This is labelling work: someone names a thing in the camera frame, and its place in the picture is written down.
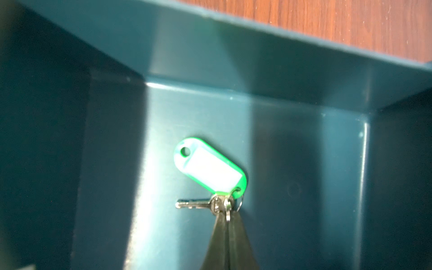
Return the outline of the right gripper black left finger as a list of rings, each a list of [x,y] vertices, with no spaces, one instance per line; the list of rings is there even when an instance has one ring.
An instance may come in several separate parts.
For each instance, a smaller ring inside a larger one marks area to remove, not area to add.
[[[208,250],[200,269],[229,269],[228,224],[224,213],[219,213],[216,216]]]

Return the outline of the teal drawer tray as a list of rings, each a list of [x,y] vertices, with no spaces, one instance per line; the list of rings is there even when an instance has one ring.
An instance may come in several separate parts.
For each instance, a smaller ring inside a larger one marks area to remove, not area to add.
[[[1,2],[1,268],[198,270],[197,137],[262,270],[432,267],[432,66],[167,1]]]

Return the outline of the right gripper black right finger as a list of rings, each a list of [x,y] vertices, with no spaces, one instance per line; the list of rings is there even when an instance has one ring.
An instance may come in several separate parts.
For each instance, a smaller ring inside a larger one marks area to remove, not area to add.
[[[239,212],[232,211],[228,223],[230,270],[259,270],[257,260]]]

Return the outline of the keys with green tag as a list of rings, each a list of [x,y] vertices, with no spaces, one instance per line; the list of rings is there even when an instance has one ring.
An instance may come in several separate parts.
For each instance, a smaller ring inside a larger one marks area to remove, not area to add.
[[[230,221],[238,198],[247,188],[245,172],[202,139],[183,139],[174,149],[176,168],[212,194],[209,200],[178,200],[177,209],[209,209],[215,216],[222,213]]]

